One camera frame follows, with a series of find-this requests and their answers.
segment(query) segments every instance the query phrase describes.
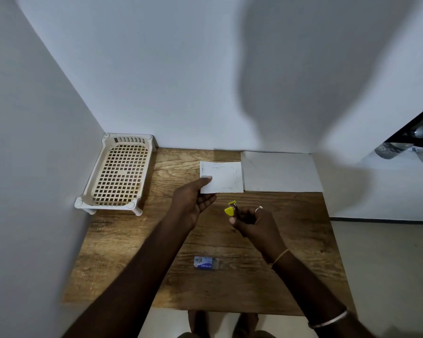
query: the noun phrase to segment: white plastic basket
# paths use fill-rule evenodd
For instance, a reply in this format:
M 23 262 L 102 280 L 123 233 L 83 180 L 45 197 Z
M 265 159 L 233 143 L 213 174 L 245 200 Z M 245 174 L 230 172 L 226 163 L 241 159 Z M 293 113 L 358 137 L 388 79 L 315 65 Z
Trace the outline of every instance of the white plastic basket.
M 86 189 L 74 206 L 91 215 L 97 209 L 107 209 L 131 210 L 141 216 L 138 201 L 156 150 L 152 139 L 152 135 L 105 134 Z

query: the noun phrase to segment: silver bracelet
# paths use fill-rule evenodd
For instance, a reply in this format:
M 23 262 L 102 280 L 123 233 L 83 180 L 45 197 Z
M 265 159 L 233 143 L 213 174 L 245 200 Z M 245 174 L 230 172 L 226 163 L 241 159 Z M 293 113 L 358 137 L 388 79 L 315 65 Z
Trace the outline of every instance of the silver bracelet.
M 330 324 L 333 324 L 333 323 L 337 323 L 339 320 L 342 320 L 347 315 L 348 315 L 348 309 L 346 309 L 342 314 L 336 316 L 335 318 L 333 318 L 329 321 L 326 321 L 325 323 L 318 324 L 318 325 L 310 325 L 310 323 L 309 323 L 309 327 L 312 330 L 315 330 L 315 329 L 318 329 L 319 327 L 323 327 L 323 326 L 327 326 L 327 325 L 330 325 Z

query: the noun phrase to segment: white paper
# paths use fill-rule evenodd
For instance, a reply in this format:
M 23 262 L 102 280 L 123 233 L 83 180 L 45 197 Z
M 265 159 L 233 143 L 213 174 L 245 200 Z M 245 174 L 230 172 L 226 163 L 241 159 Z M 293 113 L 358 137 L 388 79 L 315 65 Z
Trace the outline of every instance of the white paper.
M 311 154 L 242 152 L 246 191 L 322 192 Z
M 243 192 L 241 162 L 208 162 L 199 164 L 200 176 L 212 176 L 211 182 L 201 189 L 201 193 Z

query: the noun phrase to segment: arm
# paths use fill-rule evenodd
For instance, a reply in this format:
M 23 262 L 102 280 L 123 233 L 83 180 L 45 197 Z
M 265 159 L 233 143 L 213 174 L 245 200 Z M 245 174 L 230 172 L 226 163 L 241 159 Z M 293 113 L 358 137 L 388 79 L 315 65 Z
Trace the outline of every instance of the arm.
M 241 209 L 241 221 L 231 217 L 231 225 L 262 253 L 268 263 L 272 263 L 287 247 L 271 212 L 265 209 Z M 325 323 L 340 314 L 346 306 L 291 252 L 287 252 L 273 265 L 294 297 L 311 325 Z M 352 313 L 336 323 L 315 329 L 320 338 L 355 337 L 372 338 L 372 335 Z
M 171 207 L 130 263 L 63 336 L 137 337 L 152 301 L 200 213 L 216 200 L 199 190 L 201 178 L 174 191 Z

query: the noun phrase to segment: wooden tabletop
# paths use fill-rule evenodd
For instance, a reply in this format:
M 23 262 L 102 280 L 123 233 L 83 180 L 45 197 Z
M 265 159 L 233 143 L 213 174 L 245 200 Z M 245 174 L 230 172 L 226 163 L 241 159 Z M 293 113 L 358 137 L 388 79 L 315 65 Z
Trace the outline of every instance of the wooden tabletop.
M 147 175 L 142 216 L 98 211 L 86 234 L 64 295 L 65 302 L 93 301 L 118 276 L 168 209 L 175 188 L 199 177 L 199 161 L 240 161 L 232 151 L 159 148 Z M 152 303 L 180 310 L 303 315 L 260 253 L 228 223 L 224 208 L 259 206 L 273 212 L 290 250 L 352 311 L 345 270 L 322 193 L 219 194 L 199 218 Z M 197 270 L 193 258 L 212 256 L 219 270 Z

